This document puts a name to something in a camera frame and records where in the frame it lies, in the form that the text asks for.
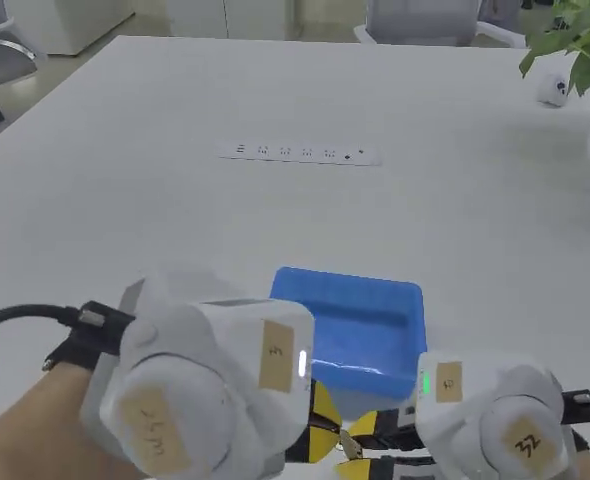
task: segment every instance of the power strip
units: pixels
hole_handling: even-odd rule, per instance
[[[217,156],[234,160],[319,163],[332,165],[381,165],[376,150],[367,146],[313,145],[276,141],[223,142]]]

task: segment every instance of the blue plastic container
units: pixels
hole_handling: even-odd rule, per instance
[[[284,267],[271,298],[301,303],[315,317],[313,378],[386,397],[411,394],[426,351],[418,285]]]

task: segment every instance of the white led light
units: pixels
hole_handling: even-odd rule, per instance
[[[300,377],[304,377],[306,375],[306,351],[302,350],[299,352],[299,368],[297,369],[297,373],[299,373]]]

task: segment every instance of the table surface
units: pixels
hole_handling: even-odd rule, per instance
[[[431,348],[529,352],[590,388],[590,105],[538,105],[568,61],[522,80],[522,55],[120,37],[0,136],[0,307],[117,305],[169,261],[258,296],[283,265],[408,280]],[[235,138],[365,142],[384,163],[216,158]],[[0,327],[0,412],[64,333]]]

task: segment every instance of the floor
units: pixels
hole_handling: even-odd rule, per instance
[[[27,80],[0,88],[0,108],[7,121],[0,133],[35,105],[75,70],[99,52],[117,35],[168,36],[163,0],[134,0],[136,15],[91,45],[79,56],[51,57],[38,73]],[[353,27],[363,23],[363,0],[302,0],[300,41],[355,42]],[[550,9],[522,10],[521,30],[529,33],[541,28],[550,18]],[[488,38],[477,38],[475,46],[497,47]]]

